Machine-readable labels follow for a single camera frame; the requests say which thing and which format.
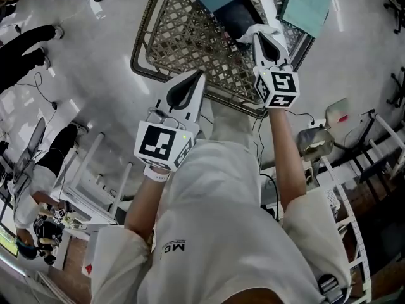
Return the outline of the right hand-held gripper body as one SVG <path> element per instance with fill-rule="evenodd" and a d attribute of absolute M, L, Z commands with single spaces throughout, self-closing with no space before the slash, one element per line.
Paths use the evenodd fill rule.
<path fill-rule="evenodd" d="M 253 87 L 265 108 L 288 109 L 300 96 L 298 74 L 286 60 L 281 64 L 258 61 Z"/>

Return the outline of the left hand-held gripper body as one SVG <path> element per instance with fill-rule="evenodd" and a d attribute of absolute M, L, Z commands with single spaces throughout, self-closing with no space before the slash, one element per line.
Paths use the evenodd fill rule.
<path fill-rule="evenodd" d="M 139 122 L 134 155 L 146 165 L 177 171 L 195 145 L 199 112 L 196 121 L 191 121 L 158 99 L 148 109 L 147 118 Z"/>

